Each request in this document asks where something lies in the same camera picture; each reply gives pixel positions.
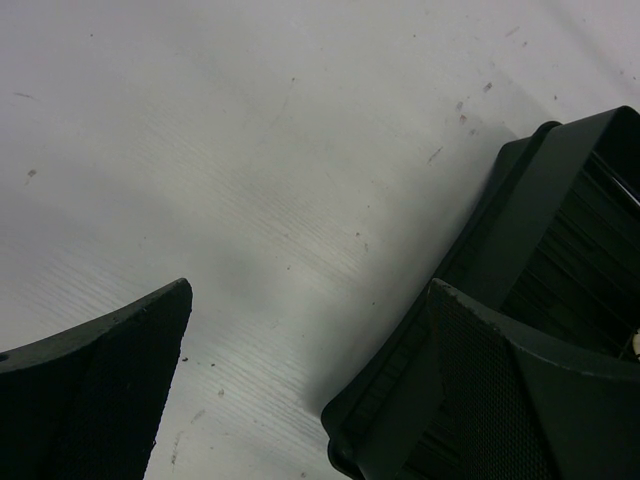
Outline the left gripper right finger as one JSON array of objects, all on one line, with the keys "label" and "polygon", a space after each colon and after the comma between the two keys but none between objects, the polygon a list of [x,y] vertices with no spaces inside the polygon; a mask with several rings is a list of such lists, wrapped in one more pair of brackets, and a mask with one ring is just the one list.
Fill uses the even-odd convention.
[{"label": "left gripper right finger", "polygon": [[576,347],[431,282],[466,479],[636,479],[639,366]]}]

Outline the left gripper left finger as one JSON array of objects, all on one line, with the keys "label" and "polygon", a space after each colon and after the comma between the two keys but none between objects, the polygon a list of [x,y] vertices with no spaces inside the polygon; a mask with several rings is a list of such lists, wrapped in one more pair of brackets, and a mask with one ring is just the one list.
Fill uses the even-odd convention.
[{"label": "left gripper left finger", "polygon": [[1,355],[4,479],[141,479],[193,292],[178,279]]}]

